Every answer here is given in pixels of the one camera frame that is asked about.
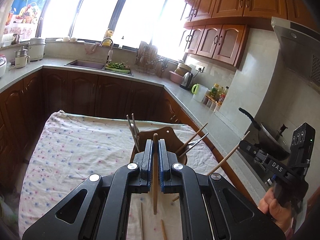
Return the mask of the person's right hand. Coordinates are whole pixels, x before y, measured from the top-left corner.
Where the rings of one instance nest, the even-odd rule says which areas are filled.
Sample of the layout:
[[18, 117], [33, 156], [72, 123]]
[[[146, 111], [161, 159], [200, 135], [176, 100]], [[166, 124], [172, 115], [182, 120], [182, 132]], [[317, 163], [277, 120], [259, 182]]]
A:
[[287, 232], [291, 227], [291, 204], [287, 203], [281, 206], [274, 196], [273, 187], [268, 189], [264, 197], [260, 200], [258, 209], [264, 214], [269, 213], [283, 232]]

